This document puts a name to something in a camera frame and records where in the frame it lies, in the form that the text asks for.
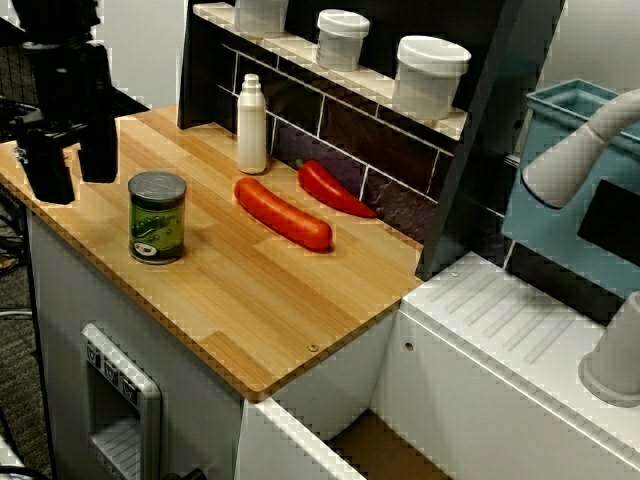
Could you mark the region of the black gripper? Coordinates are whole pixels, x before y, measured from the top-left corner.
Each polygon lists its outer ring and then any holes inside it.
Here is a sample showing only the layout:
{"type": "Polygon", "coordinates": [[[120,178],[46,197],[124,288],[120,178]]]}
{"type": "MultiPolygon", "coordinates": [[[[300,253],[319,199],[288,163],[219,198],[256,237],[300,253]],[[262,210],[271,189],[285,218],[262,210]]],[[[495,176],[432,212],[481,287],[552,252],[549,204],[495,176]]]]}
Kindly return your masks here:
{"type": "MultiPolygon", "coordinates": [[[[21,131],[62,133],[84,125],[82,178],[113,183],[118,173],[117,131],[111,117],[111,77],[104,46],[92,43],[24,45],[35,81],[36,110],[17,119],[21,131]]],[[[63,146],[49,137],[22,143],[22,166],[36,198],[69,204],[74,192],[63,146]]]]}

